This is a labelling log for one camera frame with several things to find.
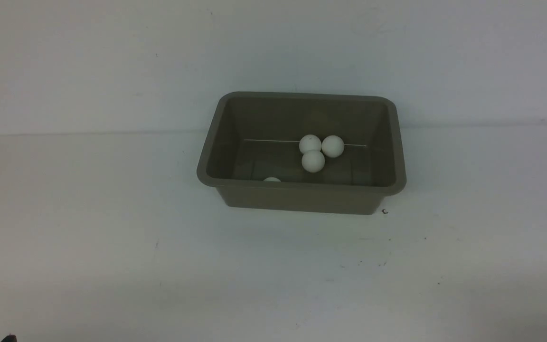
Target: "gray plastic tub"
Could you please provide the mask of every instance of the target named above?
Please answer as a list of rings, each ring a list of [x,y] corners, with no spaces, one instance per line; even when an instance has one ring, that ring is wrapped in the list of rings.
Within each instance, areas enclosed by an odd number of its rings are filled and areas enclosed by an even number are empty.
[[[345,151],[318,173],[304,171],[306,134],[340,136]],[[232,207],[373,214],[406,184],[396,106],[374,96],[230,93],[215,111],[198,178]]]

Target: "black object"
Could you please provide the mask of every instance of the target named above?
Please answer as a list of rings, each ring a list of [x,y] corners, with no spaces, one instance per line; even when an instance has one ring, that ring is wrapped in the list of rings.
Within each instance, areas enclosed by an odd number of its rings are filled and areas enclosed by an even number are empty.
[[[17,342],[16,335],[7,335],[1,342]]]

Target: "bin floor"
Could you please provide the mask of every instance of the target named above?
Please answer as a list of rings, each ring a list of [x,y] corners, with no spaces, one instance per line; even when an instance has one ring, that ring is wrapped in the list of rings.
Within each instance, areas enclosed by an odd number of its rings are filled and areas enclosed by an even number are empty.
[[[298,141],[243,140],[237,150],[232,177],[258,180],[276,177],[283,182],[372,186],[371,153],[364,145],[345,145],[343,154],[326,158],[324,168],[309,173],[301,166]]]

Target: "white ball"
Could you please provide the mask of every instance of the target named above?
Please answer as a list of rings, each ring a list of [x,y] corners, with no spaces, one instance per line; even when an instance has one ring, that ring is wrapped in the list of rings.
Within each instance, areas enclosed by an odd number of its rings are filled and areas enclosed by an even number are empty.
[[[322,152],[330,158],[341,156],[344,149],[343,140],[336,135],[327,136],[322,142]]]
[[[301,165],[307,172],[317,173],[324,167],[324,154],[320,151],[307,151],[301,158]]]
[[[299,142],[299,150],[302,154],[305,154],[307,151],[320,151],[321,148],[322,143],[320,139],[313,134],[304,136]]]

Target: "white tabletop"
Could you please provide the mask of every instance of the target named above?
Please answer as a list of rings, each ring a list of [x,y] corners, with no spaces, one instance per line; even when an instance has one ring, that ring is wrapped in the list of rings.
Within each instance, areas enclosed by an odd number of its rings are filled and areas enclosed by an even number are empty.
[[[0,136],[0,340],[547,341],[547,126],[402,130],[373,216],[228,208],[205,136]]]

